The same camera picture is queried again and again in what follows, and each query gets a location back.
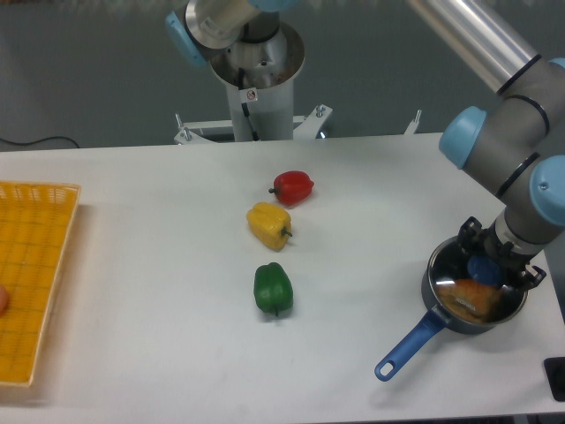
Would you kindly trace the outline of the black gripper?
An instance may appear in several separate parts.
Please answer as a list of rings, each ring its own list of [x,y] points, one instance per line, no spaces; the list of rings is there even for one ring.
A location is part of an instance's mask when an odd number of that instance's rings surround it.
[[[517,283],[517,288],[537,288],[546,272],[530,260],[539,253],[539,244],[532,244],[496,227],[483,230],[481,222],[470,216],[460,227],[456,243],[467,256],[478,256],[480,283]]]

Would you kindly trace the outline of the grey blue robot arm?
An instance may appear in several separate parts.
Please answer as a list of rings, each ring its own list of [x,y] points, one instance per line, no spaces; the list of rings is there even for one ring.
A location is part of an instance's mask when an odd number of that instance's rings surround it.
[[[330,111],[293,120],[293,80],[304,62],[299,35],[283,24],[289,1],[191,1],[165,19],[182,57],[209,65],[228,93],[236,140],[309,140]],[[469,274],[528,291],[544,279],[531,259],[564,228],[564,158],[538,144],[564,118],[564,62],[545,60],[481,1],[414,1],[412,9],[501,98],[493,113],[462,111],[440,151],[504,203],[494,223],[460,229]]]

